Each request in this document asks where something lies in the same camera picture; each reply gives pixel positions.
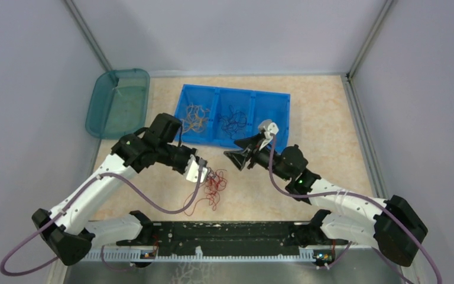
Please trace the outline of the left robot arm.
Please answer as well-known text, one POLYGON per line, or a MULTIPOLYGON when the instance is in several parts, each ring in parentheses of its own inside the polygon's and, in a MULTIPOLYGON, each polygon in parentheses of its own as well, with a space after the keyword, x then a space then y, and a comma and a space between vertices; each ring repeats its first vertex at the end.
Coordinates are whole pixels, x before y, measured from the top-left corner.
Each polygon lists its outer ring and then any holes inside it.
POLYGON ((150 126, 122 136, 102 164, 65 200, 49 210, 38 209, 33 213, 32 220, 41 238, 64 265, 80 262, 93 248, 123 240, 145 245, 153 239, 150 220, 139 211, 119 219, 90 220, 123 184, 165 214, 179 214, 192 205, 189 201, 180 209, 165 209, 130 181, 142 170, 159 163, 194 182, 192 197, 197 197, 208 174, 207 161, 198 155, 196 148, 172 143, 181 134, 182 122, 178 118, 158 114, 150 126))

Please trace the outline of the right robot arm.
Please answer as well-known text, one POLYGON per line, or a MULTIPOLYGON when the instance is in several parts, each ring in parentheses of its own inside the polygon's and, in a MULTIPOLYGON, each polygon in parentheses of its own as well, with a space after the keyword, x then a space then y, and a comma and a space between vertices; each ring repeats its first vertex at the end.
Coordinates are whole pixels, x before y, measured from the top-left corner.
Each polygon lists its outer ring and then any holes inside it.
POLYGON ((239 150, 224 155, 236 168, 259 165, 269 171, 270 179, 287 181, 279 190, 282 194, 320 207, 309 228, 312 241, 346 240, 370 246, 399 266, 412 265, 428 229, 407 200, 398 195, 370 198, 333 184, 307 168, 296 144, 277 153, 263 134, 257 134, 236 140, 235 145, 239 150))

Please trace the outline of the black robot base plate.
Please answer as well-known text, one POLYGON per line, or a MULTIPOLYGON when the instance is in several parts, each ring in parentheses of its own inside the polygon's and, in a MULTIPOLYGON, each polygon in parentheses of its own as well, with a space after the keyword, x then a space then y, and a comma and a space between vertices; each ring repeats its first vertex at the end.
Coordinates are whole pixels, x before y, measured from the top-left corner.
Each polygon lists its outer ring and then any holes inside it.
POLYGON ((118 246, 148 246, 146 257, 191 261, 290 261, 332 264, 338 245, 308 221, 162 221, 144 225, 118 246))

